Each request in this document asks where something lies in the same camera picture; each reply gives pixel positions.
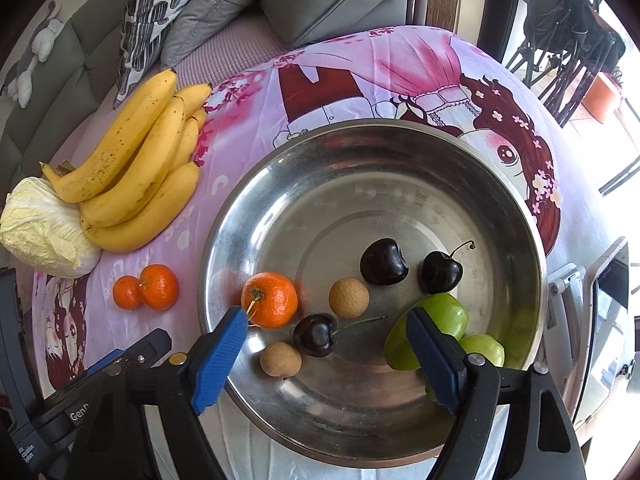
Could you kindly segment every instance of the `cabbage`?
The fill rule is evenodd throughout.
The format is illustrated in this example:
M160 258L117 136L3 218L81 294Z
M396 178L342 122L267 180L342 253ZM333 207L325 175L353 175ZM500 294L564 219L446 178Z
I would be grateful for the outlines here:
M60 278L89 273L101 253L82 232L78 206L60 200L47 180L34 176L7 195L0 243L21 262Z

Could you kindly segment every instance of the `black and white patterned pillow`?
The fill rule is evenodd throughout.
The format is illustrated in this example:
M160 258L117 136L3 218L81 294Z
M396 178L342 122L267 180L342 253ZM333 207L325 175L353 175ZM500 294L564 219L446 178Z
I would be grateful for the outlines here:
M158 59L171 22L189 0L127 0L122 22L117 107Z

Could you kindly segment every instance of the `plush toy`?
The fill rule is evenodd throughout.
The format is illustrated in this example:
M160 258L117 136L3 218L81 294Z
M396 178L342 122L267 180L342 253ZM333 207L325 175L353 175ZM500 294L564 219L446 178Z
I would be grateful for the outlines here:
M60 11L60 6L51 0L47 6L47 17L36 28L29 46L22 57L8 70L4 78L4 84L0 88L14 101L18 101L20 108L24 108L31 99L31 74L38 62L44 63L53 49L58 34L62 31L64 23L55 16Z

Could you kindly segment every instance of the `bowl rim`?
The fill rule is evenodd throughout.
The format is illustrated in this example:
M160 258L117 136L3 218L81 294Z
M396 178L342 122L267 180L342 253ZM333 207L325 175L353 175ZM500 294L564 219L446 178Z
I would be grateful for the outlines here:
M529 234L530 234L530 243L534 247L534 251L537 255L537 267L538 267L538 277L540 279L540 304L538 305L538 319L536 320L536 330L534 332L533 342L529 352L527 353L527 357L525 359L525 363L523 369L531 366L536 356L538 355L538 349L540 347L540 342L542 341L542 331L544 320L546 319L546 310L547 310L547 301L548 301L548 281L547 281L547 271L546 271L546 256L545 251L543 249L542 240L540 238L540 234L536 227L536 224L533 221L533 216L531 215L529 208L524 202L524 199L520 195L520 193L516 190L515 186L509 181L509 179L492 163L488 160L482 158L476 150L465 144L463 141L453 137L450 134L437 130L433 126L429 126L426 124L414 123L412 121L404 121L404 120L395 120L395 119L381 119L381 118L369 118L369 119L355 119L350 121L341 121L339 123L329 124L327 126L321 126L320 128L316 128L307 133L301 134L297 136L295 139L292 139L280 147L276 148L272 152L269 152L265 155L257 164L255 164L244 177L240 179L240 181L236 184L236 186L231 190L229 196L220 206L220 210L218 211L216 218L211 225L209 235L207 235L207 240L204 244L202 251L202 258L200 262L200 272L198 275L197 281L197 306L198 306L198 319L200 321L200 330L202 333L212 332L213 329L217 325L216 322L212 322L209 312L207 310L207 276L209 274L209 260L211 254L211 248L214 243L215 238L218 235L220 227L223 224L223 220L226 217L226 214L229 212L232 204L236 201L236 199L240 196L240 194L244 191L246 186L273 160L281 157L285 152L289 150L293 150L295 147L307 142L311 139L315 139L316 137L325 136L327 134L339 132L341 130L351 130L353 128L370 128L376 126L384 126L385 128L401 128L403 130L409 130L416 133L427 134L433 137L437 137L444 142L450 144L454 149L458 149L462 152L465 152L467 155L474 158L480 164L482 164L487 170L493 175L494 179L504 187L505 191L508 195L511 196L514 204L517 208L520 209L520 213L524 218L524 221L529 226ZM225 390L233 399L234 403L240 410L244 413L244 415L249 419L250 422L254 423L260 430L262 430L267 436L271 437L277 443L282 444L284 447L297 452L303 456L311 458L313 460L318 460L319 462L336 465L336 466L344 466L350 468L387 468L387 467L396 467L402 465L409 465L412 463L421 462L422 460L426 460L428 458L437 457L442 450L442 446L438 446L432 449L425 450L424 452L420 452L413 455L408 455L404 457L396 457L389 459L378 459L371 460L365 458L347 458L343 456L336 456L327 452L319 452L313 449L309 449L301 442L297 442L292 438L289 438L287 435L282 434L278 430L276 430L273 426L271 426L264 418L262 418L255 410L253 410L247 402L244 401L244 398L238 392L233 383L229 380L225 383ZM501 410L503 410L504 406L498 406L496 408L496 415Z

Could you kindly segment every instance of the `dark cherry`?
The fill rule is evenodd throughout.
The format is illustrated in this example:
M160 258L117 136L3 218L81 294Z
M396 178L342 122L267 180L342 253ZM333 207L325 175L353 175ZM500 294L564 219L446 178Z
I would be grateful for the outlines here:
M362 277L371 285L395 285L409 273L398 243L393 238L373 242L360 259Z
M437 294L449 292L462 279L462 264L453 259L453 254L469 244L469 249L475 249L473 240L468 240L456 247L451 254L441 251L432 251L422 261L420 268L420 285L425 292Z
M385 317L386 316L378 316L359 319L353 323L336 328L336 320L334 317L329 316L329 314L311 314L300 320L293 329L293 346L302 354L313 357L325 357L334 351L334 335L338 332L360 323L385 319Z

